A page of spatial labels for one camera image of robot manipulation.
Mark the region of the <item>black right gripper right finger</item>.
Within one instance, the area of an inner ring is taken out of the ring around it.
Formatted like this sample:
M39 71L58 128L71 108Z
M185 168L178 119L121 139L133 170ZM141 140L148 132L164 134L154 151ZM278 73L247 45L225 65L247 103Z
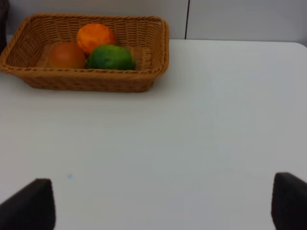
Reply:
M271 216L277 230L307 229L307 183L289 172L274 177Z

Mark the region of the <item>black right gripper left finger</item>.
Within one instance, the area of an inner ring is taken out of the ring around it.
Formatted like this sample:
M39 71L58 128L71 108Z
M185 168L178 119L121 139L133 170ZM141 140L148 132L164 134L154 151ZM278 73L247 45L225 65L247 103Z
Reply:
M2 230L53 230L56 208L50 179L35 179L0 204Z

